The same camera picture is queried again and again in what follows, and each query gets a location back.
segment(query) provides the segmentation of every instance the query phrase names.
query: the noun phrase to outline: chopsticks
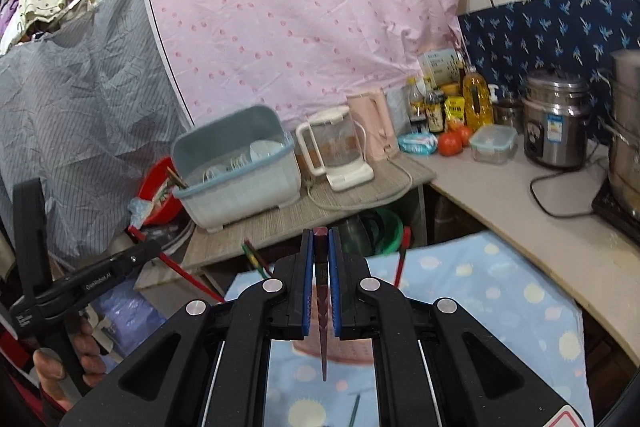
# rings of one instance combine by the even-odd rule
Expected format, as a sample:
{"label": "chopsticks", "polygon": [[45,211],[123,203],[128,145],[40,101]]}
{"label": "chopsticks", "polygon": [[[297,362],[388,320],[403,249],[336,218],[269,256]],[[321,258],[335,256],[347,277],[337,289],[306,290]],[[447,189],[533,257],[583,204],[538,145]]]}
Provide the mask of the chopsticks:
{"label": "chopsticks", "polygon": [[406,249],[409,248],[411,242],[411,227],[404,227],[402,229],[402,242],[400,243],[400,257],[398,259],[398,267],[396,268],[396,279],[394,280],[394,286],[398,288],[400,284],[400,278],[402,277],[402,269],[404,268],[404,258],[406,257]]}
{"label": "chopsticks", "polygon": [[189,185],[187,185],[187,183],[182,178],[180,178],[180,176],[176,174],[176,172],[171,167],[166,168],[166,174],[178,188],[181,188],[182,190],[185,190],[185,188],[189,188]]}
{"label": "chopsticks", "polygon": [[353,409],[351,410],[351,419],[349,420],[349,427],[353,427],[353,424],[356,423],[356,414],[358,413],[358,406],[360,405],[360,393],[356,396],[356,402],[353,404]]}
{"label": "chopsticks", "polygon": [[242,251],[252,266],[258,270],[258,273],[260,273],[263,279],[273,277],[273,273],[269,270],[269,265],[265,263],[262,257],[260,257],[260,254],[258,254],[258,251],[254,248],[254,245],[252,245],[248,239],[244,240],[244,243],[242,244]]}

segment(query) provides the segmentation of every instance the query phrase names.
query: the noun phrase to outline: cooking oil bottle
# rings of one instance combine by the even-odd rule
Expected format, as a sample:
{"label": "cooking oil bottle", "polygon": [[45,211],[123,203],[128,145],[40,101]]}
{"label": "cooking oil bottle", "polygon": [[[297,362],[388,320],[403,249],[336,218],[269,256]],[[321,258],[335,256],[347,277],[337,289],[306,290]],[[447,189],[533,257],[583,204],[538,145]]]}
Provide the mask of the cooking oil bottle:
{"label": "cooking oil bottle", "polygon": [[485,79],[473,66],[468,67],[462,80],[462,96],[465,97],[466,124],[474,132],[483,125],[494,123],[489,88]]}

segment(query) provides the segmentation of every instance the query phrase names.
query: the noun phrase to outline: red handle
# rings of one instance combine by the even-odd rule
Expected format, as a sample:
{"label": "red handle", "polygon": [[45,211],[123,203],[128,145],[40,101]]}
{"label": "red handle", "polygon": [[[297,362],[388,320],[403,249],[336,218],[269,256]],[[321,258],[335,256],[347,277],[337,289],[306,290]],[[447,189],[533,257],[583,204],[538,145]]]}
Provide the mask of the red handle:
{"label": "red handle", "polygon": [[[143,234],[142,232],[140,232],[140,230],[136,229],[135,227],[129,227],[128,230],[129,230],[129,233],[131,235],[133,235],[136,239],[138,239],[140,241],[146,241],[146,235]],[[180,275],[181,277],[186,279],[188,282],[190,282],[191,284],[196,286],[196,288],[198,290],[200,290],[201,292],[206,293],[206,295],[211,297],[213,300],[216,300],[216,301],[218,301],[220,303],[225,302],[225,299],[223,299],[220,295],[215,293],[210,288],[207,288],[204,284],[202,284],[200,281],[198,281],[193,275],[191,275],[190,273],[187,273],[185,270],[183,270],[182,266],[180,266],[175,261],[172,261],[172,259],[170,259],[169,256],[167,256],[167,254],[165,254],[164,252],[161,252],[160,255],[158,255],[158,259],[160,259],[160,261],[162,261],[164,264],[166,264],[169,268],[171,268],[173,271],[175,271],[178,275]]]}
{"label": "red handle", "polygon": [[402,241],[400,242],[400,257],[398,259],[398,267],[396,268],[396,279],[394,280],[394,286],[396,288],[398,288],[400,284],[402,269],[404,268],[404,258],[406,257],[406,249],[409,248],[409,243],[411,243],[411,227],[404,227],[404,229],[402,229]]}

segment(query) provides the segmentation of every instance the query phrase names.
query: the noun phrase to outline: navy blue patterned cloth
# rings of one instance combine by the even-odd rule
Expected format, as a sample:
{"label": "navy blue patterned cloth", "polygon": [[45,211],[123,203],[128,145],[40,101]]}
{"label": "navy blue patterned cloth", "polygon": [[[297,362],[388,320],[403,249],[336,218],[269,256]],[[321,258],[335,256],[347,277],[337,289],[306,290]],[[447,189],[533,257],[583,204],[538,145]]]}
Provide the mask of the navy blue patterned cloth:
{"label": "navy blue patterned cloth", "polygon": [[[588,80],[595,115],[610,108],[611,52],[640,48],[640,0],[530,0],[460,16],[471,61],[488,84],[523,92],[527,71]],[[590,136],[609,142],[594,118]]]}

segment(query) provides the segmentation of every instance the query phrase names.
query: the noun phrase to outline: bottle cap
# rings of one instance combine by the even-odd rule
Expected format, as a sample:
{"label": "bottle cap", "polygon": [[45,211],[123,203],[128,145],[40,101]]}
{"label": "bottle cap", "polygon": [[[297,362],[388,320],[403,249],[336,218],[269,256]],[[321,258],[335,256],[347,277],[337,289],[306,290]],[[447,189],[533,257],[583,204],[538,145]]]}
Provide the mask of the bottle cap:
{"label": "bottle cap", "polygon": [[491,95],[489,96],[489,102],[491,103],[498,102],[498,95],[495,94],[495,92],[498,90],[498,86],[496,86],[495,84],[489,84],[487,87],[489,88],[489,91],[491,91]]}

